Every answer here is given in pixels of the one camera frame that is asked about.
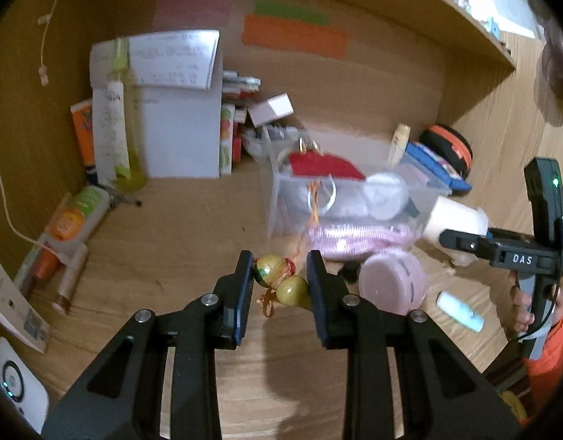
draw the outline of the pink fabric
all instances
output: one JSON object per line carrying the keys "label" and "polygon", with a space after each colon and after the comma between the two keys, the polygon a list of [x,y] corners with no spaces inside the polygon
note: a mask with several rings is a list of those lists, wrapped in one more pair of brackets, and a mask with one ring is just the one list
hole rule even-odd
{"label": "pink fabric", "polygon": [[232,0],[156,0],[153,30],[226,28]]}
{"label": "pink fabric", "polygon": [[363,260],[370,255],[415,243],[419,236],[407,225],[394,227],[334,224],[312,227],[308,231],[310,249],[334,261]]}

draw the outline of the orange sleeve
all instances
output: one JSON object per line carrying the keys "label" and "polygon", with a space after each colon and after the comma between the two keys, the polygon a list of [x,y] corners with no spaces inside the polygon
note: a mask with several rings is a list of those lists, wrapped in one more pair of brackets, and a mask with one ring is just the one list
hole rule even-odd
{"label": "orange sleeve", "polygon": [[536,409],[550,397],[563,375],[563,316],[548,333],[540,359],[524,359]]}

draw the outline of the white box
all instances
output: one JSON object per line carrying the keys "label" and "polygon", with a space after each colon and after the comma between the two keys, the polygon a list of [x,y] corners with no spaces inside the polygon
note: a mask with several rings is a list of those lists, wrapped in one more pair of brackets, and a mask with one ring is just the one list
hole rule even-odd
{"label": "white box", "polygon": [[4,337],[0,338],[0,385],[19,414],[41,433],[49,411],[48,392]]}
{"label": "white box", "polygon": [[255,127],[273,122],[282,117],[294,114],[290,98],[287,94],[272,97],[265,102],[253,105],[249,108],[249,115]]}

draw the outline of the human hand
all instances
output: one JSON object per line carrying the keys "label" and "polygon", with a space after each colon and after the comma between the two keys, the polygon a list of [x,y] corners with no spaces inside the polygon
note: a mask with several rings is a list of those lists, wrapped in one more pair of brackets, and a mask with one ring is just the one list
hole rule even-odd
{"label": "human hand", "polygon": [[[515,285],[515,272],[509,274],[509,279],[514,283],[514,286],[509,290],[509,295],[512,301],[511,307],[511,327],[517,333],[524,333],[528,330],[528,326],[534,322],[534,314],[529,313],[527,308],[532,304],[532,297],[522,291]],[[556,297],[556,307],[553,313],[552,325],[558,323],[563,316],[563,287],[559,288],[558,296]]]}

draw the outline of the transparent plastic storage box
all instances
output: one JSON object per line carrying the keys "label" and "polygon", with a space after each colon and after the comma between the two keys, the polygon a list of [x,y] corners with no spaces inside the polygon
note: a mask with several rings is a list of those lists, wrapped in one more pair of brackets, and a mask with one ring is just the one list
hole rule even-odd
{"label": "transparent plastic storage box", "polygon": [[[332,132],[299,131],[291,139],[272,140],[275,129],[264,127],[262,142],[266,150],[259,160],[266,227],[270,237],[303,233],[312,212],[308,194],[310,182],[319,180],[320,224],[394,227],[406,224],[419,238],[439,195],[450,195],[450,189],[424,166],[404,154],[395,166],[389,166],[390,143]],[[372,180],[331,179],[329,177],[294,176],[287,168],[286,155],[298,151],[299,139],[316,141],[321,153],[338,155],[352,162]],[[381,212],[375,201],[394,194],[393,180],[407,188],[406,203],[393,217],[372,216]],[[326,208],[334,199],[331,207]]]}

